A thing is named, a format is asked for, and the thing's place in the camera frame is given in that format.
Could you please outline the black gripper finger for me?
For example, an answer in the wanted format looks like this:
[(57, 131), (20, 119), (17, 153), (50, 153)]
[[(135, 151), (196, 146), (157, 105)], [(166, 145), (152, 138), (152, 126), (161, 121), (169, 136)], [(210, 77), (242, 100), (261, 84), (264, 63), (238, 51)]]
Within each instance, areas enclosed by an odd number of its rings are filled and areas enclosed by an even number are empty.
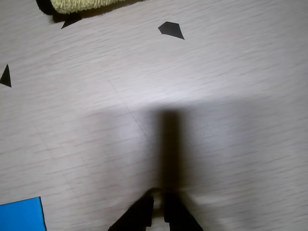
[(108, 229), (109, 231), (145, 231), (152, 225), (153, 190), (148, 190)]
[(173, 192), (163, 194), (164, 221), (171, 231), (203, 231), (180, 197)]

